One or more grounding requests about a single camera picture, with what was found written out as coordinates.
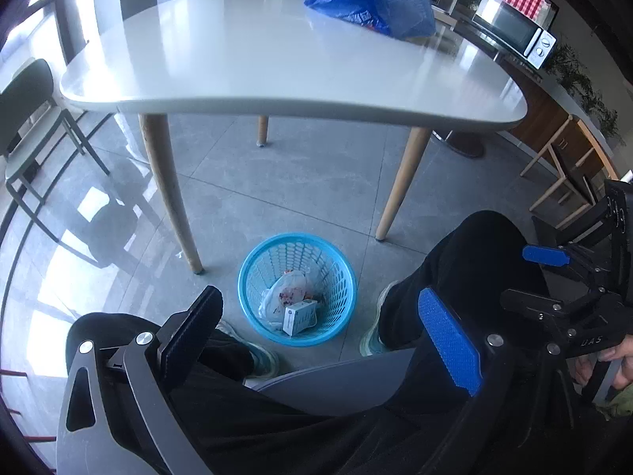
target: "hand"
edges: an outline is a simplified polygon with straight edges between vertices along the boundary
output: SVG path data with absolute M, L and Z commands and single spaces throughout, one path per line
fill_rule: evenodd
M 603 350 L 598 354 L 598 360 L 600 361 L 612 361 L 620 358 L 622 359 L 622 365 L 611 384 L 617 390 L 623 390 L 633 382 L 633 336 L 626 335 L 624 341 L 618 346 Z M 586 386 L 593 373 L 593 365 L 588 355 L 581 355 L 576 358 L 574 371 L 572 377 L 580 385 Z

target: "wooden cabinet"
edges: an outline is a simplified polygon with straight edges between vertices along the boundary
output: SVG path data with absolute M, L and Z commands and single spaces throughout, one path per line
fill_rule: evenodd
M 508 62 L 502 63 L 501 66 L 521 88 L 527 101 L 526 117 L 509 132 L 532 150 L 538 152 L 565 122 L 569 113 L 520 69 Z M 571 163 L 578 161 L 591 148 L 588 139 L 574 122 L 567 125 L 555 144 L 559 145 Z M 545 153 L 543 158 L 554 166 L 549 153 Z M 602 167 L 600 158 L 595 152 L 592 152 L 582 165 L 581 170 L 589 178 L 593 178 Z

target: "microwave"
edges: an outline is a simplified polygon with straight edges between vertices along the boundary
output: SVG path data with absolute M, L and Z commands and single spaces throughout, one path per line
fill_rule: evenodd
M 540 68 L 556 38 L 502 0 L 481 0 L 473 21 Z

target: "microwave handle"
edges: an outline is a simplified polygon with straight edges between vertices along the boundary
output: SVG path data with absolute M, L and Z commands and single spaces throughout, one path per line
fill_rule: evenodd
M 534 48 L 534 45 L 536 44 L 537 40 L 539 40 L 540 34 L 543 32 L 543 29 L 541 27 L 537 27 L 537 29 L 534 31 L 534 35 L 532 36 L 532 39 L 530 39 L 530 43 L 528 44 L 527 48 L 525 49 L 525 52 L 523 52 L 523 56 L 527 57 L 530 52 L 532 51 L 532 48 Z

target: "basket rim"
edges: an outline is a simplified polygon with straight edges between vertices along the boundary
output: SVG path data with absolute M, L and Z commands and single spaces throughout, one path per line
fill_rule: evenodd
M 325 332 L 322 336 L 318 336 L 316 338 L 292 338 L 288 336 L 284 338 L 283 336 L 278 336 L 275 333 L 269 331 L 264 325 L 260 323 L 259 317 L 255 316 L 253 310 L 247 304 L 246 298 L 246 273 L 254 263 L 255 259 L 257 259 L 263 252 L 265 252 L 268 248 L 273 245 L 282 244 L 285 242 L 292 242 L 292 240 L 299 240 L 302 242 L 307 242 L 308 244 L 313 244 L 321 248 L 322 251 L 326 252 L 330 257 L 337 258 L 344 266 L 346 271 L 346 278 L 351 283 L 351 303 L 346 306 L 343 315 L 339 319 L 339 322 L 332 327 L 330 330 Z M 239 275 L 237 277 L 237 295 L 239 299 L 240 307 L 242 308 L 243 313 L 248 319 L 251 326 L 259 332 L 262 336 L 270 341 L 274 341 L 286 346 L 314 346 L 317 344 L 321 344 L 322 342 L 329 341 L 334 336 L 338 335 L 338 333 L 343 330 L 343 328 L 349 322 L 354 309 L 356 308 L 356 296 L 358 293 L 357 284 L 356 284 L 356 275 L 352 266 L 347 261 L 347 258 L 343 255 L 343 252 L 335 247 L 332 243 L 325 241 L 319 236 L 314 236 L 312 234 L 307 234 L 305 232 L 286 232 L 284 234 L 277 234 L 276 236 L 270 237 L 262 242 L 260 242 L 255 248 L 251 250 L 251 252 L 246 256 L 246 259 L 242 263 L 242 267 L 239 270 Z

